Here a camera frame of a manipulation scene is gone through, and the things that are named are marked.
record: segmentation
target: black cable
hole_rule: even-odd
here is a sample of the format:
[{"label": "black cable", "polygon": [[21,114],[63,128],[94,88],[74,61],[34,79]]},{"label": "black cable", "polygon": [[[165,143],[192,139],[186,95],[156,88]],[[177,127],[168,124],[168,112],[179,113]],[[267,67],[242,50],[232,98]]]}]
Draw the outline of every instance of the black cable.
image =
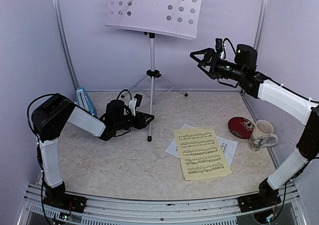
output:
[{"label": "black cable", "polygon": [[36,154],[36,158],[37,158],[37,160],[38,160],[38,164],[39,164],[39,166],[40,166],[40,168],[41,168],[41,170],[42,171],[44,171],[44,168],[43,168],[43,165],[42,165],[42,156],[41,156],[41,154],[39,154],[39,153],[41,153],[41,151],[40,151],[40,146],[39,146],[39,143],[40,143],[40,139],[39,139],[39,137],[37,136],[36,137],[36,140],[37,140],[37,154]]},{"label": "black cable", "polygon": [[[273,79],[269,78],[269,80],[270,80],[270,81],[273,81],[275,84],[281,86],[280,83],[274,81]],[[284,89],[288,90],[289,92],[293,93],[294,95],[296,95],[296,96],[298,96],[298,97],[301,97],[301,98],[303,98],[303,99],[305,99],[305,100],[309,100],[308,98],[306,98],[306,97],[304,97],[304,96],[302,96],[302,95],[300,95],[300,94],[294,92],[293,90],[291,90],[291,89],[289,89],[289,88],[287,88],[287,87],[284,87],[284,86],[281,86],[281,87],[283,87]],[[315,100],[309,100],[309,101],[312,102],[312,103],[317,103],[317,104],[319,104],[319,101],[315,101]]]},{"label": "black cable", "polygon": [[279,217],[280,213],[281,213],[282,210],[283,210],[283,207],[284,207],[284,204],[285,204],[285,200],[286,200],[287,183],[288,183],[288,182],[285,183],[285,191],[284,191],[283,204],[281,205],[281,208],[280,208],[280,210],[279,210],[279,213],[275,216],[274,219],[272,219],[272,220],[270,221],[271,223]]},{"label": "black cable", "polygon": [[48,217],[46,216],[45,214],[45,210],[44,210],[44,204],[43,204],[43,187],[44,187],[44,171],[42,172],[42,185],[41,185],[41,205],[42,205],[42,211],[43,211],[43,214],[44,214],[44,218],[45,220],[47,221],[47,223],[49,225],[52,225],[50,222],[49,222],[49,219]]},{"label": "black cable", "polygon": [[123,105],[122,107],[125,108],[127,114],[132,114],[130,108],[127,105]]},{"label": "black cable", "polygon": [[234,54],[236,55],[236,50],[235,50],[235,48],[234,48],[234,46],[233,46],[233,43],[230,41],[230,39],[224,38],[223,43],[225,43],[225,41],[228,41],[228,42],[230,43],[230,46],[231,46],[231,48],[233,49]]},{"label": "black cable", "polygon": [[130,133],[131,129],[129,128],[128,131],[124,132],[123,134],[119,134],[119,135],[115,135],[114,137],[120,137],[120,136],[123,136],[125,134],[128,134]]},{"label": "black cable", "polygon": [[26,110],[26,118],[28,120],[28,125],[29,125],[29,128],[30,130],[32,131],[32,133],[36,136],[36,133],[34,131],[34,129],[32,128],[31,126],[31,123],[30,123],[30,115],[29,115],[29,112],[30,112],[30,107],[32,106],[32,104],[34,104],[36,101],[38,101],[39,99],[42,99],[44,97],[47,97],[47,96],[53,96],[55,94],[45,94],[45,95],[42,95],[40,97],[37,97],[36,99],[34,99],[28,106],[27,110]]},{"label": "black cable", "polygon": [[128,92],[128,93],[130,94],[130,98],[131,98],[131,100],[132,100],[132,94],[130,93],[130,91],[129,91],[128,89],[123,89],[123,90],[119,93],[119,95],[118,95],[118,97],[117,97],[116,99],[119,99],[120,96],[121,96],[121,94],[122,94],[123,92]]}]

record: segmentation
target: mug handle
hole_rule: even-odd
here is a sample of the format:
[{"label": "mug handle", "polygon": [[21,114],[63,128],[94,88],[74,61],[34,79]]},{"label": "mug handle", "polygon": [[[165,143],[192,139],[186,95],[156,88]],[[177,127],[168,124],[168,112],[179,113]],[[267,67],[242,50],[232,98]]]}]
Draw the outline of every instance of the mug handle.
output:
[{"label": "mug handle", "polygon": [[270,136],[270,138],[271,138],[271,137],[273,137],[273,138],[276,139],[275,143],[272,143],[272,144],[266,143],[266,144],[264,144],[265,147],[270,147],[270,146],[273,146],[273,145],[277,144],[277,142],[278,142],[278,136],[277,136],[276,134],[272,134],[272,135]]}]

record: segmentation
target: cable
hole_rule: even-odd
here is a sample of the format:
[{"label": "cable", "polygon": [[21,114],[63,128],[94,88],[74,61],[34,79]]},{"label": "cable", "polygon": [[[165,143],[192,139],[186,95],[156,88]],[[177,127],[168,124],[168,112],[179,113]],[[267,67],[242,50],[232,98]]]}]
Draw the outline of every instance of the cable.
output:
[{"label": "cable", "polygon": [[47,223],[49,225],[52,225],[50,222],[49,222],[49,219],[48,217],[46,216],[45,214],[45,210],[44,210],[44,204],[43,204],[43,187],[44,187],[44,171],[42,171],[42,185],[41,185],[41,205],[42,205],[42,211],[43,211],[43,214],[44,214],[44,218],[45,220],[47,221]]},{"label": "cable", "polygon": [[285,183],[285,191],[284,191],[283,204],[281,205],[281,208],[280,208],[278,214],[277,214],[277,215],[275,216],[275,218],[272,219],[270,222],[273,222],[274,220],[276,220],[276,219],[279,217],[279,215],[280,215],[280,213],[282,212],[282,210],[283,210],[283,207],[284,207],[284,204],[285,204],[285,200],[286,200],[287,183],[288,183],[288,182]]},{"label": "cable", "polygon": [[30,130],[32,131],[32,133],[36,136],[36,132],[34,131],[34,129],[32,128],[31,126],[31,123],[30,123],[30,115],[29,115],[29,112],[30,112],[30,107],[32,106],[32,104],[34,104],[36,101],[38,101],[39,99],[42,99],[44,97],[47,97],[47,96],[53,96],[55,94],[45,94],[45,95],[42,95],[40,97],[37,97],[36,99],[34,99],[28,106],[27,110],[26,110],[26,118],[28,120],[28,125],[29,125],[29,128]]},{"label": "cable", "polygon": [[71,213],[71,208],[72,208],[72,202],[70,202],[70,209],[69,209],[70,215],[69,215],[69,217],[71,217],[71,215],[72,215],[72,213]]},{"label": "cable", "polygon": [[223,44],[225,43],[225,41],[228,41],[228,42],[230,43],[230,46],[231,46],[231,48],[233,49],[234,54],[236,55],[236,50],[235,50],[235,48],[234,48],[234,46],[233,46],[233,43],[230,41],[230,39],[224,38]]},{"label": "cable", "polygon": [[268,79],[269,79],[270,81],[274,82],[275,84],[280,85],[282,88],[288,90],[289,92],[293,93],[294,95],[296,95],[296,96],[298,96],[298,97],[301,97],[301,98],[303,98],[303,99],[305,99],[305,100],[308,100],[308,101],[311,102],[311,103],[317,103],[317,104],[319,104],[319,101],[309,100],[309,98],[306,98],[306,97],[304,97],[304,96],[302,96],[302,95],[300,95],[300,94],[298,94],[298,93],[292,91],[291,89],[282,86],[280,83],[274,81],[273,79],[271,79],[271,78],[268,78]]},{"label": "cable", "polygon": [[128,93],[130,94],[130,100],[132,100],[132,94],[130,93],[130,91],[129,91],[128,89],[123,89],[123,90],[119,93],[118,97],[116,98],[117,100],[120,98],[120,96],[121,96],[121,94],[122,94],[123,92],[128,92]]},{"label": "cable", "polygon": [[173,10],[173,13],[171,14],[171,16],[173,17],[173,21],[174,21],[174,25],[175,25],[175,30],[176,30],[176,34],[177,34],[177,38],[179,38],[179,34],[178,34],[178,30],[177,30],[177,25],[176,25],[176,21],[175,21],[175,17],[174,17],[174,14],[175,14],[175,10],[177,8],[177,4],[180,0],[178,0],[176,2],[176,5],[174,6],[174,10]]},{"label": "cable", "polygon": [[115,135],[114,137],[121,137],[121,136],[123,136],[125,134],[130,133],[130,131],[131,131],[131,129],[129,128],[128,131],[124,132],[123,134]]}]

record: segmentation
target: purple wall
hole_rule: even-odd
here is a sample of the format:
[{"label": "purple wall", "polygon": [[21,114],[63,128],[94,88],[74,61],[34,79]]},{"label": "purple wall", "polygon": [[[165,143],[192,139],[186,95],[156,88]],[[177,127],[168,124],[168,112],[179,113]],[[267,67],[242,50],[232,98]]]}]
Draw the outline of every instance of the purple wall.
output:
[{"label": "purple wall", "polygon": [[39,175],[27,106],[50,92],[75,94],[51,0],[0,0],[0,14],[0,223],[10,225]]},{"label": "purple wall", "polygon": [[[269,0],[259,49],[258,70],[306,97],[319,100],[319,0]],[[299,122],[259,100],[249,98],[259,119],[273,123],[280,143],[274,147],[282,163],[293,151],[303,127]],[[319,162],[296,179],[311,225],[319,219]]]},{"label": "purple wall", "polygon": [[[79,82],[87,90],[128,88],[150,68],[149,39],[143,33],[104,27],[107,0],[60,2],[72,61]],[[253,44],[260,2],[203,0],[196,40],[156,38],[157,69],[184,89],[229,89],[213,83],[189,53],[214,47],[217,37],[229,37],[234,44]],[[228,59],[233,60],[231,50]],[[150,82],[142,87],[149,89]]]}]

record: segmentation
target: perforated music stand plate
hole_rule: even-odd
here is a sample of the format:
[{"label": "perforated music stand plate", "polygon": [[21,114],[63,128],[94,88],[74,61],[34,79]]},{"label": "perforated music stand plate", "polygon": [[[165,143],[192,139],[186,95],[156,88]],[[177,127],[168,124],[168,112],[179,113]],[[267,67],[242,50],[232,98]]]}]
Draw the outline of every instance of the perforated music stand plate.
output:
[{"label": "perforated music stand plate", "polygon": [[107,26],[195,39],[201,1],[108,0]]}]

